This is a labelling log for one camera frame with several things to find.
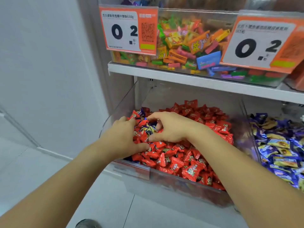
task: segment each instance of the clear plastic bin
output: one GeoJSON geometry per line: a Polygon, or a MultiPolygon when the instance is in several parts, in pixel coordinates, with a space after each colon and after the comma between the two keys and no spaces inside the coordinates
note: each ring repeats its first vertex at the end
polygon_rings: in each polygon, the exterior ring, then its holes
{"type": "MultiPolygon", "coordinates": [[[[161,83],[156,87],[146,89],[143,88],[146,85],[140,85],[139,82],[137,81],[134,84],[113,114],[106,120],[101,133],[111,127],[112,123],[120,117],[129,117],[135,109],[135,105],[138,105],[138,107],[149,107],[151,111],[158,111],[160,108],[173,106],[174,102],[183,104],[184,100],[198,99],[199,106],[203,104],[207,104],[208,107],[217,106],[230,116],[229,121],[232,123],[235,146],[246,152],[254,160],[259,161],[257,151],[254,148],[254,139],[247,121],[247,113],[240,95],[175,83],[161,83]]],[[[132,185],[136,183],[135,180],[137,179],[141,183],[145,182],[157,185],[166,190],[195,197],[197,200],[202,200],[218,207],[233,205],[232,200],[225,191],[220,191],[126,160],[116,160],[112,162],[112,165],[115,171],[126,176],[125,180],[132,181],[132,185]]]]}
{"type": "Polygon", "coordinates": [[[112,51],[112,60],[169,72],[279,86],[288,74],[219,65],[237,15],[238,12],[232,11],[160,8],[156,56],[112,51]]]}

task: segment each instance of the price sign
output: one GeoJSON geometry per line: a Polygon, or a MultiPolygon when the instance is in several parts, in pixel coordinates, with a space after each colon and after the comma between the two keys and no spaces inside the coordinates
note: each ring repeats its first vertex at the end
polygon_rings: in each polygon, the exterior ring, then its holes
{"type": "Polygon", "coordinates": [[[304,20],[238,16],[220,64],[291,73],[304,59],[304,20]]]}
{"type": "Polygon", "coordinates": [[[108,50],[156,55],[157,8],[99,7],[108,50]]]}

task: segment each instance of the display rack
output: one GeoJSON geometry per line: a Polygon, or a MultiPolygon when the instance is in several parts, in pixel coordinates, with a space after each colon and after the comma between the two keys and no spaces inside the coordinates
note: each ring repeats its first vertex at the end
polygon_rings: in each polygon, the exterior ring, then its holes
{"type": "Polygon", "coordinates": [[[250,96],[269,98],[280,101],[304,104],[304,93],[295,91],[282,83],[277,88],[229,82],[196,75],[175,73],[155,69],[145,69],[135,66],[122,65],[113,62],[108,64],[109,72],[122,73],[132,76],[151,78],[162,81],[187,84],[197,87],[227,91],[250,96]]]}

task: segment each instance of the bulk candy display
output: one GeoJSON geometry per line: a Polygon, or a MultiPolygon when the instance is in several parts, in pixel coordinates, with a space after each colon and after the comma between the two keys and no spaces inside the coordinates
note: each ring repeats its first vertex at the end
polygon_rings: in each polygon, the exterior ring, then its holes
{"type": "Polygon", "coordinates": [[[278,86],[287,76],[285,73],[220,65],[222,53],[232,35],[234,21],[231,19],[229,23],[201,14],[198,12],[194,15],[190,10],[178,13],[174,10],[159,10],[158,25],[155,27],[156,56],[112,51],[112,60],[122,64],[272,87],[278,86]]]}
{"type": "MultiPolygon", "coordinates": [[[[233,145],[233,134],[229,132],[231,124],[226,121],[228,116],[218,107],[208,108],[206,105],[198,107],[197,100],[192,100],[185,101],[183,105],[175,103],[173,107],[159,111],[175,112],[205,124],[233,145]]],[[[134,143],[147,142],[150,145],[150,148],[145,152],[132,155],[131,160],[168,174],[225,191],[211,166],[190,142],[186,140],[178,143],[148,141],[151,134],[162,132],[162,129],[156,130],[157,121],[149,122],[147,120],[151,114],[149,108],[142,107],[139,111],[133,111],[129,118],[134,118],[139,123],[134,128],[134,143]]]]}
{"type": "Polygon", "coordinates": [[[250,115],[262,165],[304,192],[304,127],[267,113],[250,115]]]}

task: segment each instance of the number 0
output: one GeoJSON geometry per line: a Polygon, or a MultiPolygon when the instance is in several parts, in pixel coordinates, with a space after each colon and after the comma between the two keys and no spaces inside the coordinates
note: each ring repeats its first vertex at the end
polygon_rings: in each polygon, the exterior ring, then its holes
{"type": "Polygon", "coordinates": [[[114,24],[112,26],[112,34],[116,39],[121,39],[123,37],[123,30],[121,29],[121,27],[117,24],[114,24]]]}
{"type": "Polygon", "coordinates": [[[256,48],[256,41],[255,40],[253,40],[251,38],[245,39],[245,40],[241,41],[238,44],[238,46],[236,47],[235,55],[238,56],[239,58],[248,57],[253,53],[255,48],[256,48]],[[245,53],[243,53],[242,49],[244,48],[245,45],[249,45],[249,49],[245,53]]]}

